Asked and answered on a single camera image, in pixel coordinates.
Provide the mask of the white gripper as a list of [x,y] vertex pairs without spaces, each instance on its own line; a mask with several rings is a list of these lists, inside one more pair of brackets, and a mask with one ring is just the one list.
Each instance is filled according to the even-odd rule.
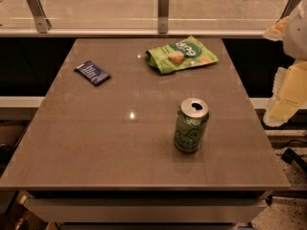
[[[285,16],[269,27],[263,37],[271,41],[283,40],[286,55],[307,60],[307,0],[299,2],[289,17]],[[307,62],[296,62],[288,69],[279,67],[263,122],[269,127],[280,127],[306,103]]]

